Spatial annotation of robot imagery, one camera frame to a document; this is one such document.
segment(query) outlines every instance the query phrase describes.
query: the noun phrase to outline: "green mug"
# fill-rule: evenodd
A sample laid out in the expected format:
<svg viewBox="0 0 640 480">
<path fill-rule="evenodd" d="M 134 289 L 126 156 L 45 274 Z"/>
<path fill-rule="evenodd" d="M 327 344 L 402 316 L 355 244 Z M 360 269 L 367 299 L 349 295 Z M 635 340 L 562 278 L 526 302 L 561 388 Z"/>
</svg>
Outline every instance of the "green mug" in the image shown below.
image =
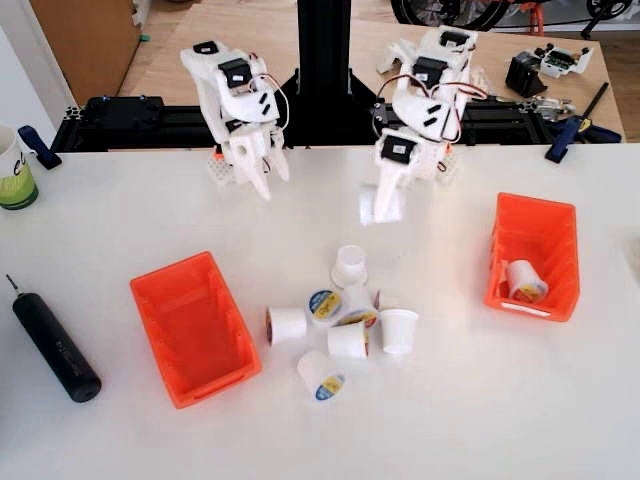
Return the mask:
<svg viewBox="0 0 640 480">
<path fill-rule="evenodd" d="M 20 210 L 38 198 L 27 156 L 13 128 L 0 125 L 0 207 Z"/>
</svg>

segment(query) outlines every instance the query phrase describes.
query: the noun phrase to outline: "orange plastic crate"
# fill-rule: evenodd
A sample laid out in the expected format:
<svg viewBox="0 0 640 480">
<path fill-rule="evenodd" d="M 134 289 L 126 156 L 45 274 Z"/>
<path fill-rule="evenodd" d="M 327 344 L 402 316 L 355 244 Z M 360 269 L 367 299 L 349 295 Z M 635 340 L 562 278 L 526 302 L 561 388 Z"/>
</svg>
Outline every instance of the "orange plastic crate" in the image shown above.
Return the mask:
<svg viewBox="0 0 640 480">
<path fill-rule="evenodd" d="M 498 194 L 485 304 L 557 322 L 569 320 L 580 296 L 576 210 L 567 203 Z M 537 304 L 509 298 L 505 265 L 528 260 L 549 293 Z"/>
<path fill-rule="evenodd" d="M 209 252 L 135 278 L 131 290 L 176 408 L 260 372 L 251 336 Z"/>
</svg>

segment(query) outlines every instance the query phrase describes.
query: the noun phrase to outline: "white robotic arm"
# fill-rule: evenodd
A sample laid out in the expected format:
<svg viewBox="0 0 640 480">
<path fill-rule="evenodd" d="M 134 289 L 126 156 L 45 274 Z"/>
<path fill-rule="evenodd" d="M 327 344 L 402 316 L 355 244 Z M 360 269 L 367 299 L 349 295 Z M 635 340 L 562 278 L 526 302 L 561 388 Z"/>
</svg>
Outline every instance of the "white robotic arm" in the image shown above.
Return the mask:
<svg viewBox="0 0 640 480">
<path fill-rule="evenodd" d="M 235 181 L 250 181 L 265 199 L 271 193 L 264 163 L 289 180 L 282 153 L 284 137 L 276 125 L 280 117 L 275 92 L 267 80 L 264 60 L 221 42 L 206 42 L 180 52 L 183 65 L 196 84 L 202 115 L 222 148 Z"/>
<path fill-rule="evenodd" d="M 395 60 L 402 63 L 392 77 L 398 80 L 392 108 L 405 126 L 383 129 L 376 143 L 375 222 L 385 221 L 396 188 L 415 178 L 434 179 L 448 143 L 459 139 L 476 41 L 477 33 L 441 26 L 427 32 L 419 47 L 405 40 L 387 46 L 378 71 L 389 71 Z"/>
</svg>

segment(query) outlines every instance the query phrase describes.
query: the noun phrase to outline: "wooden floor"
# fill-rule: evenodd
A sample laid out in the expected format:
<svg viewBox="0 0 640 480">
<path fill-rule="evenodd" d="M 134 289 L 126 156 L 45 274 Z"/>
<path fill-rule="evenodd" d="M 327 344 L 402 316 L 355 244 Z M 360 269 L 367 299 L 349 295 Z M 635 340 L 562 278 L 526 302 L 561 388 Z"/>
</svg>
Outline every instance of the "wooden floor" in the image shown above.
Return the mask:
<svg viewBox="0 0 640 480">
<path fill-rule="evenodd" d="M 247 9 L 295 10 L 295 0 L 195 0 L 215 4 L 242 5 Z M 153 0 L 143 32 L 151 37 L 143 42 L 131 63 L 129 73 L 120 89 L 128 95 L 138 83 L 146 67 L 163 47 L 166 39 L 178 26 L 192 2 L 172 3 Z M 353 0 L 352 17 L 363 20 L 396 22 L 390 0 Z M 579 38 L 576 34 L 549 33 L 565 38 Z M 600 42 L 618 109 L 622 116 L 628 142 L 640 142 L 640 32 L 594 32 L 593 39 Z"/>
</svg>

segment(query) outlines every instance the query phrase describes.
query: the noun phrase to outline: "table surface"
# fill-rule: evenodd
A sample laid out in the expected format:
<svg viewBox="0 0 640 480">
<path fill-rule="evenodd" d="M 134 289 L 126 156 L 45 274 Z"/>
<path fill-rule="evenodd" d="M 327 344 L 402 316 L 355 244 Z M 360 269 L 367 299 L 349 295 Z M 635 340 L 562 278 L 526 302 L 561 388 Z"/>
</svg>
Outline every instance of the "table surface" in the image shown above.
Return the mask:
<svg viewBox="0 0 640 480">
<path fill-rule="evenodd" d="M 195 86 L 180 62 L 179 52 L 211 39 L 247 52 L 255 51 L 266 60 L 275 78 L 284 82 L 299 65 L 297 28 L 297 16 L 289 10 L 196 4 L 166 40 L 165 47 L 147 68 L 132 94 L 160 95 L 168 105 L 197 104 Z M 383 77 L 376 72 L 375 65 L 385 45 L 401 38 L 418 43 L 426 29 L 414 25 L 352 20 L 349 60 L 354 73 L 377 92 Z M 574 52 L 585 46 L 595 48 L 591 63 L 582 75 L 571 73 L 560 79 L 540 75 L 542 82 L 549 87 L 546 95 L 572 99 L 578 113 L 581 113 L 602 83 L 610 82 L 598 42 L 479 32 L 473 65 L 484 68 L 493 93 L 520 98 L 504 84 L 511 58 L 522 50 L 544 47 L 549 41 Z M 393 88 L 390 85 L 383 92 L 387 98 L 391 98 Z M 612 89 L 602 98 L 592 119 L 597 125 L 624 134 Z"/>
<path fill-rule="evenodd" d="M 219 191 L 206 152 L 64 155 L 34 165 L 41 194 L 0 212 L 0 265 L 49 303 L 101 376 L 75 404 L 0 288 L 0 478 L 637 478 L 640 146 L 457 150 L 447 189 L 412 185 L 405 221 L 363 227 L 370 149 L 288 153 L 273 199 Z M 485 307 L 498 192 L 576 206 L 582 293 L 568 323 Z M 315 403 L 295 371 L 324 332 L 270 349 L 265 307 L 330 285 L 337 248 L 367 252 L 373 292 L 419 315 L 415 350 L 341 362 L 344 391 Z M 256 377 L 183 410 L 156 368 L 129 281 L 210 251 L 263 362 Z"/>
</svg>

